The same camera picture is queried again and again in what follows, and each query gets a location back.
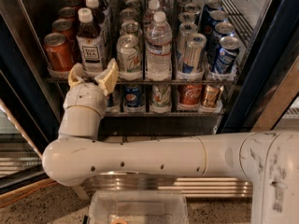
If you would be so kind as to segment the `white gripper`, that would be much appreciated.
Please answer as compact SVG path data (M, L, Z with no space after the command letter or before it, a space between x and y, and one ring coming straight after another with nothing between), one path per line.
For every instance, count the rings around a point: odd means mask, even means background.
M100 117L107 109L107 96L114 91L119 77L119 67L114 58L108 63L107 69L98 74L93 83L86 83L81 63L76 63L68 74L68 85L71 87L65 96L64 110L70 107L84 107L96 112Z

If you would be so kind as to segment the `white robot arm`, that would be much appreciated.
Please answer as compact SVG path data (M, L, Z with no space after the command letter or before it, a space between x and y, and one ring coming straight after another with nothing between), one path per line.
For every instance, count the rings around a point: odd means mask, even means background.
M46 174L64 186L108 172L231 176L253 184L251 224L299 224L299 132L224 133L106 143L97 139L107 96L119 76L116 61L94 81L81 64L68 73L70 90L56 140L42 155Z

